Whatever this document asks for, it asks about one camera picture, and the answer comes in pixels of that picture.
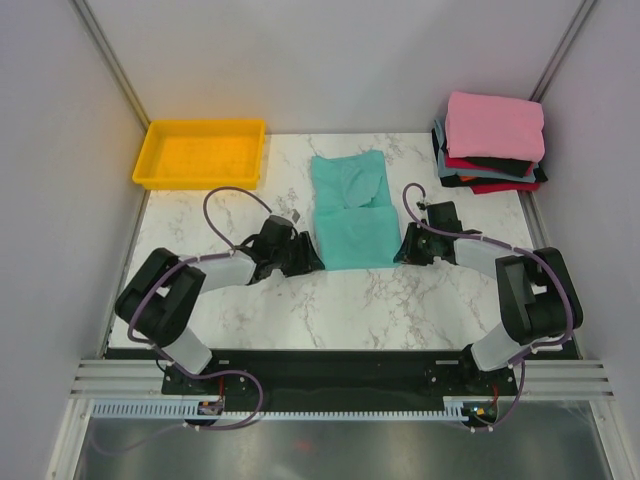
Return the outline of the teal t shirt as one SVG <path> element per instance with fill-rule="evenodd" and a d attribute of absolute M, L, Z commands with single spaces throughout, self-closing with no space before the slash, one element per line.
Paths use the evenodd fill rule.
<path fill-rule="evenodd" d="M 314 231 L 328 270 L 392 268 L 401 246 L 384 154 L 311 159 Z"/>

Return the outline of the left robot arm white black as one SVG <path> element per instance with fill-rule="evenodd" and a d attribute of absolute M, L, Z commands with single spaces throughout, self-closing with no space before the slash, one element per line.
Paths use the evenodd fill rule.
<path fill-rule="evenodd" d="M 128 324 L 132 341 L 152 347 L 196 392 L 208 393 L 233 372 L 219 371 L 211 349 L 189 327 L 199 296 L 251 286 L 275 271 L 290 278 L 324 269 L 310 234 L 271 215 L 258 233 L 225 253 L 189 257 L 153 250 L 117 298 L 115 314 Z"/>

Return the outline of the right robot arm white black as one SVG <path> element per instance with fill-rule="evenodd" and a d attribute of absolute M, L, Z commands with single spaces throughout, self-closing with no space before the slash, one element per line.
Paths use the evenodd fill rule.
<path fill-rule="evenodd" d="M 512 379 L 515 360 L 540 347 L 559 346 L 582 326 L 584 314 L 561 252 L 524 250 L 465 230 L 451 201 L 417 203 L 396 263 L 428 266 L 437 259 L 496 281 L 500 320 L 467 345 L 454 367 L 460 386 L 477 394 L 495 379 Z"/>

